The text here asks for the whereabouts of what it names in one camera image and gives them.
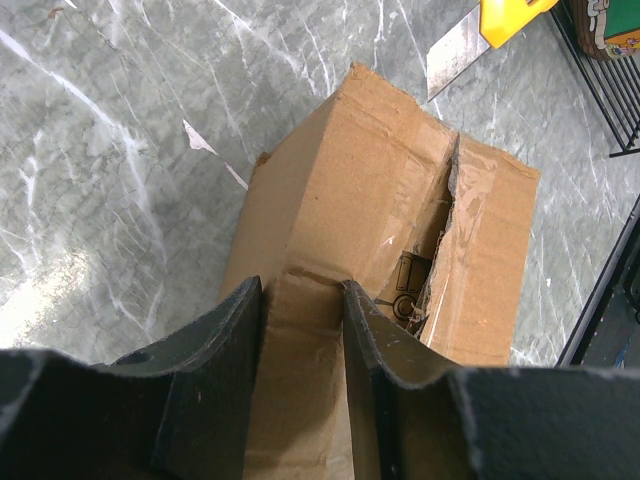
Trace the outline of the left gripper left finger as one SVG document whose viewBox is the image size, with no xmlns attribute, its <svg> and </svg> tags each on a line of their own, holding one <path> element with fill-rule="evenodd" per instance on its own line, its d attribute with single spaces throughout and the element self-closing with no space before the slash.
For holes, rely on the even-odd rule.
<svg viewBox="0 0 640 480">
<path fill-rule="evenodd" d="M 261 340 L 260 280 L 112 364 L 1 353 L 5 479 L 238 479 Z"/>
</svg>

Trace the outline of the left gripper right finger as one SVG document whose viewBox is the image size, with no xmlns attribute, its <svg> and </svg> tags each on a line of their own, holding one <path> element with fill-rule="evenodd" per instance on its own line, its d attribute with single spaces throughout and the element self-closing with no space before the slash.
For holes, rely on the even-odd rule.
<svg viewBox="0 0 640 480">
<path fill-rule="evenodd" d="M 469 367 L 431 350 L 344 285 L 359 479 L 635 479 L 639 374 Z"/>
</svg>

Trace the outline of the brown cardboard express box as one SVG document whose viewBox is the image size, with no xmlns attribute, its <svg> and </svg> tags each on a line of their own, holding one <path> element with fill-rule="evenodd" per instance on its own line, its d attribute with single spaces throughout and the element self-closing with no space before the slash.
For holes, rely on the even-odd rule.
<svg viewBox="0 0 640 480">
<path fill-rule="evenodd" d="M 356 477 L 346 281 L 385 314 L 401 298 L 401 329 L 446 358 L 508 362 L 539 180 L 360 63 L 257 159 L 220 289 L 266 295 L 245 478 Z"/>
</svg>

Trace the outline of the yellow utility knife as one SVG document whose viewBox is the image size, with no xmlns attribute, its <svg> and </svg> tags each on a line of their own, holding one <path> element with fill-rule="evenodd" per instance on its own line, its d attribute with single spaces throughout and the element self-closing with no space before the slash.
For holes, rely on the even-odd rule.
<svg viewBox="0 0 640 480">
<path fill-rule="evenodd" d="M 532 20 L 548 12 L 556 0 L 481 0 L 438 39 L 426 55 L 427 100 L 490 49 L 499 49 Z"/>
</svg>

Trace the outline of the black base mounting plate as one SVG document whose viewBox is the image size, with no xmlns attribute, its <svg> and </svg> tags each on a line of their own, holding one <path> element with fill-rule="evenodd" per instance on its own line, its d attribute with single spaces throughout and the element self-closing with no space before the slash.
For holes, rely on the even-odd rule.
<svg viewBox="0 0 640 480">
<path fill-rule="evenodd" d="M 635 204 L 558 367 L 639 367 L 639 262 L 639 205 Z"/>
</svg>

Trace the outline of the green packet in rack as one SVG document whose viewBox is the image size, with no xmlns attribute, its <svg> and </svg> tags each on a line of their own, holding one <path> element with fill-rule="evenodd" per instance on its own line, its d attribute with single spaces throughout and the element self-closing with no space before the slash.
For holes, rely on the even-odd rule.
<svg viewBox="0 0 640 480">
<path fill-rule="evenodd" d="M 639 53 L 639 0 L 571 0 L 571 19 L 581 50 L 599 60 Z"/>
</svg>

